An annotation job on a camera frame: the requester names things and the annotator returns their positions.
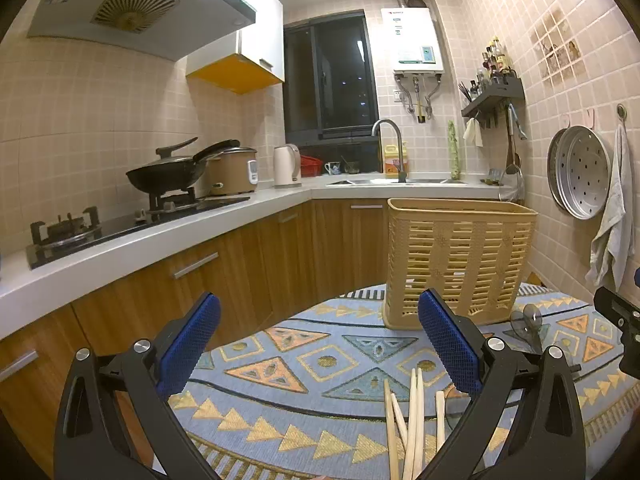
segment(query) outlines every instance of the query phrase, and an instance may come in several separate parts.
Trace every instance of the wooden chopstick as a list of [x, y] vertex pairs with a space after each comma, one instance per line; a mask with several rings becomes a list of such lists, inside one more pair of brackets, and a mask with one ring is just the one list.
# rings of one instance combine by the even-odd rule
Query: wooden chopstick
[[394, 414], [396, 415], [396, 424], [398, 425], [400, 440], [402, 440], [402, 447], [404, 447], [404, 452], [406, 452], [406, 424], [404, 423], [404, 416], [402, 416], [402, 410], [400, 409], [398, 399], [396, 399], [396, 394], [393, 392], [391, 392], [391, 404], [394, 407]]
[[424, 383], [422, 382], [422, 369], [417, 368], [416, 373], [414, 479], [422, 472], [422, 457], [424, 456]]
[[439, 390], [436, 392], [436, 453], [439, 452], [442, 444], [444, 444], [444, 392]]
[[415, 368], [411, 370], [411, 387], [409, 389], [409, 429], [407, 431], [406, 452], [404, 454], [404, 471], [402, 480], [414, 480], [414, 455], [415, 455], [415, 409], [416, 409], [417, 385], [415, 382]]
[[389, 389], [389, 381], [387, 379], [385, 379], [385, 415], [386, 445], [389, 448], [390, 480], [400, 480], [400, 474], [398, 472], [398, 445], [396, 444], [396, 427], [394, 425], [394, 409], [391, 403], [391, 390]]

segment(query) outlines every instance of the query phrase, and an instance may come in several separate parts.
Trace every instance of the blue gripper pad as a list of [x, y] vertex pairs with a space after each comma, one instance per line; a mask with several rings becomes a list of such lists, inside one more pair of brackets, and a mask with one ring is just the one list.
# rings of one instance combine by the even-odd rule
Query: blue gripper pad
[[475, 396], [482, 390], [478, 356], [443, 305], [439, 297], [426, 290], [418, 300], [418, 319], [456, 388]]
[[156, 392], [161, 399], [180, 393], [220, 323], [220, 300], [207, 294], [182, 327], [156, 368]]

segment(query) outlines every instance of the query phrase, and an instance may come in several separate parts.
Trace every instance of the electric kettle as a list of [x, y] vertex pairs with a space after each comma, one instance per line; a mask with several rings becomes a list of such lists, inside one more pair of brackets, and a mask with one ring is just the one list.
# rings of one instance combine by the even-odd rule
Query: electric kettle
[[295, 144], [285, 144], [273, 150], [273, 179], [277, 187], [300, 186], [300, 150]]

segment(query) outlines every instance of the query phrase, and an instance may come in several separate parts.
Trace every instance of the faucet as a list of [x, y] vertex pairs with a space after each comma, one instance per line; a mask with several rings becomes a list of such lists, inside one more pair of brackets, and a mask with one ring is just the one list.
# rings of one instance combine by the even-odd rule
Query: faucet
[[380, 128], [380, 124], [386, 123], [390, 124], [393, 129], [396, 131], [396, 135], [398, 136], [398, 161], [400, 162], [398, 168], [398, 182], [400, 184], [406, 184], [406, 171], [404, 170], [404, 157], [402, 156], [402, 134], [400, 133], [400, 128], [398, 125], [393, 122], [391, 119], [380, 119], [376, 124], [373, 125], [373, 129], [371, 130], [371, 137], [376, 136], [376, 132]]

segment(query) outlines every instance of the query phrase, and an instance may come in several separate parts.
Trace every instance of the sink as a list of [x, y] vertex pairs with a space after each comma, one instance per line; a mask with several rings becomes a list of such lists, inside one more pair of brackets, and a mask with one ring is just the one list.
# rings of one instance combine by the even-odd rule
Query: sink
[[[453, 180], [451, 178], [408, 178], [406, 184], [453, 184], [464, 186], [461, 180]], [[405, 186], [401, 182], [392, 178], [372, 178], [369, 180], [341, 180], [327, 186]]]

